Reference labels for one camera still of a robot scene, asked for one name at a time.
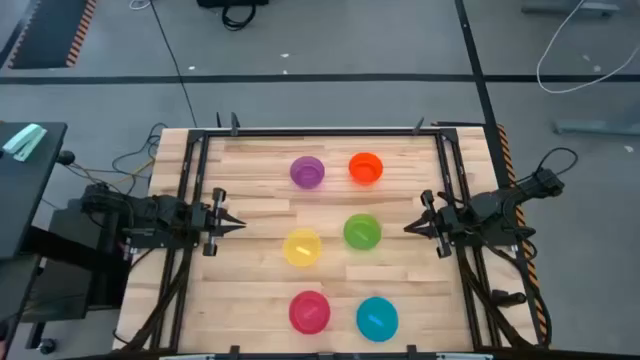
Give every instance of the green object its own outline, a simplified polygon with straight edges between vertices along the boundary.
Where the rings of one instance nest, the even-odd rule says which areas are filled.
[[[357,214],[344,224],[344,238],[355,249],[373,249],[382,238],[382,229],[376,218],[368,214]]]

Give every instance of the concrete floor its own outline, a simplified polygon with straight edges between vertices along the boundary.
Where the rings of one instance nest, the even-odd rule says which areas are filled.
[[[523,15],[514,0],[467,0],[470,25],[485,74],[535,73],[538,56],[562,17]],[[556,43],[545,74],[598,74],[615,68],[640,34],[635,1],[609,20],[577,19]],[[163,28],[186,75],[437,73],[471,74],[452,1],[273,0],[252,25],[224,30],[215,11],[195,1],[158,0]],[[26,0],[0,2],[0,43],[9,37]],[[640,59],[626,70],[640,73]],[[0,70],[3,77],[174,75],[151,9],[130,11],[127,1],[98,4],[78,64],[72,69]],[[554,88],[575,84],[552,84]],[[563,176],[565,194],[530,202],[542,292],[553,319],[557,349],[640,354],[640,296],[635,251],[634,200],[640,139],[558,136],[554,119],[608,119],[638,101],[640,84],[599,84],[568,95],[549,95],[535,83],[489,84],[496,119],[506,126],[517,175],[529,174],[555,146],[580,153]],[[428,121],[484,121],[473,83],[315,82],[188,84],[200,126],[215,126],[215,112],[235,111],[243,126],[381,126]],[[177,84],[0,85],[0,119],[64,121],[65,148],[78,163],[109,168],[111,159],[139,148],[162,121],[189,127],[191,118]],[[627,148],[637,149],[629,152]],[[133,169],[145,156],[130,159]],[[558,159],[552,166],[561,168]],[[85,182],[54,170],[45,198],[64,206]],[[135,194],[145,193],[144,184]],[[42,205],[34,223],[46,227]],[[49,356],[22,349],[26,327],[11,359],[57,359],[103,353],[117,312],[91,313],[82,321],[51,323],[59,340]]]

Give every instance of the black floor mat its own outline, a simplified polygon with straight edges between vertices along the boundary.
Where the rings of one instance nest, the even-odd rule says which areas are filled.
[[[9,68],[74,66],[95,9],[96,0],[40,0],[18,38]]]

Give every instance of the wooden tabletop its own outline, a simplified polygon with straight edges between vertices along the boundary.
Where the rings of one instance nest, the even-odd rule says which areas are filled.
[[[164,130],[150,194],[176,194],[187,131]],[[458,135],[471,193],[494,190],[482,128],[458,128]],[[371,187],[349,178],[349,159],[363,151],[376,153],[384,164],[382,178]],[[304,155],[319,158],[326,168],[322,184],[310,191],[289,178],[291,163]],[[194,182],[191,174],[188,200]],[[403,352],[408,344],[419,351],[472,350],[455,255],[438,259],[435,241],[402,230],[424,210],[423,190],[444,190],[432,137],[212,139],[204,202],[212,202],[214,186],[227,190],[229,212],[248,226],[219,240],[216,257],[203,257],[202,247],[194,250],[180,351],[226,353],[240,345],[245,353]],[[357,213],[372,214],[382,225],[382,240],[373,250],[350,249],[342,237],[344,222]],[[322,256],[309,268],[284,258],[283,241],[297,228],[311,228],[322,239]],[[510,264],[487,250],[484,255],[492,288],[524,291]],[[133,336],[155,305],[164,258],[156,249],[132,271],[118,323],[122,338]],[[329,324],[317,335],[302,335],[289,322],[289,302],[305,290],[321,292],[331,307]],[[356,326],[356,310],[371,296],[386,297],[398,311],[398,331],[384,343],[368,341]],[[484,311],[479,301],[476,306],[489,344]],[[503,311],[523,337],[536,341],[528,305]],[[172,317],[170,307],[165,345]]]

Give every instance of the black stand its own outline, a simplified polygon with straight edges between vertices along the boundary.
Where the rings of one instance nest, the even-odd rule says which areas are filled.
[[[89,271],[108,273],[126,272],[128,269],[122,257],[92,249],[35,226],[29,228],[22,250]]]
[[[31,325],[31,331],[29,332],[27,345],[25,346],[26,349],[38,349],[42,355],[49,355],[56,351],[58,343],[55,340],[42,338],[46,324],[47,323],[42,322]]]

